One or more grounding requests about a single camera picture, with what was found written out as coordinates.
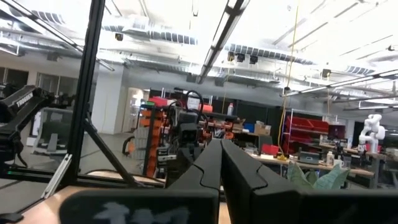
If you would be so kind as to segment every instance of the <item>green plant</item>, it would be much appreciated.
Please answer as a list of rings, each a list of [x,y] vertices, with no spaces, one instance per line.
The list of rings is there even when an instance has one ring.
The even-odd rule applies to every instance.
[[[290,162],[287,168],[287,179],[303,189],[340,189],[348,174],[349,169],[341,169],[338,165],[320,178],[313,170],[304,174],[294,162]]]

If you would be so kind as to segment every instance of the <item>ceiling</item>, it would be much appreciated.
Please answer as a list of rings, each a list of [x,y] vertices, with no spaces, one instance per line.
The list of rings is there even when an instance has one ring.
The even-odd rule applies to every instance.
[[[84,45],[89,0],[18,0],[50,26],[78,45]],[[106,0],[99,59],[119,63],[163,66],[165,70],[202,75],[202,65],[220,29],[226,25],[224,9],[237,0]],[[236,18],[231,35],[215,54],[206,74],[259,88],[292,90],[330,85],[377,72],[395,69],[398,59],[395,0],[250,0]],[[28,50],[45,50],[76,57],[76,50],[24,17],[7,4],[0,4],[0,42],[16,41]],[[123,34],[123,41],[114,38]],[[244,62],[227,61],[228,52],[245,54]],[[258,56],[250,64],[250,55]],[[328,78],[320,74],[331,71]],[[315,91],[306,97],[319,101],[352,100],[391,96],[395,79],[354,83],[331,91]],[[397,104],[388,100],[362,100],[362,105]],[[358,102],[338,103],[345,108]]]

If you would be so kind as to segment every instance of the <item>white wall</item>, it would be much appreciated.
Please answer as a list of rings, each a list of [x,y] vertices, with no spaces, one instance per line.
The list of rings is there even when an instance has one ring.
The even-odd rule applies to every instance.
[[[123,84],[122,65],[113,66],[114,72],[99,67],[94,95],[92,122],[98,132],[115,134],[122,131],[126,107],[127,87]]]

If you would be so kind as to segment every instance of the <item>rope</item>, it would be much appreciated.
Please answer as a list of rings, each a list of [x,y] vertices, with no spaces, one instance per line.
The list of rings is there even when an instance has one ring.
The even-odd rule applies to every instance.
[[[297,7],[296,7],[296,16],[295,16],[295,21],[294,21],[294,31],[293,31],[293,44],[292,44],[292,51],[290,54],[290,61],[286,64],[287,65],[290,63],[290,68],[289,68],[289,75],[287,77],[287,85],[286,87],[289,87],[290,84],[290,76],[292,74],[292,67],[293,67],[293,53],[294,53],[294,45],[295,45],[295,40],[296,40],[296,31],[297,31],[297,21],[299,18],[299,5],[300,5],[300,0],[298,0],[297,3]],[[286,94],[284,95],[284,99],[283,99],[283,106],[282,106],[282,116],[280,117],[280,122],[279,122],[279,133],[278,133],[278,148],[281,151],[281,153],[283,154],[283,150],[282,147],[280,146],[280,140],[281,140],[281,132],[282,132],[282,126],[284,123],[284,118],[285,118],[285,114],[286,114]]]

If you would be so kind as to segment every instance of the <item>red box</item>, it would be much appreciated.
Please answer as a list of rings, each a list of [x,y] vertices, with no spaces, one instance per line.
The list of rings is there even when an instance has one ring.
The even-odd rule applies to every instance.
[[[159,96],[149,98],[148,101],[154,102],[155,106],[167,106],[167,99],[161,98]]]
[[[276,156],[278,154],[279,147],[278,146],[271,146],[267,144],[263,144],[261,146],[261,152],[268,155]]]

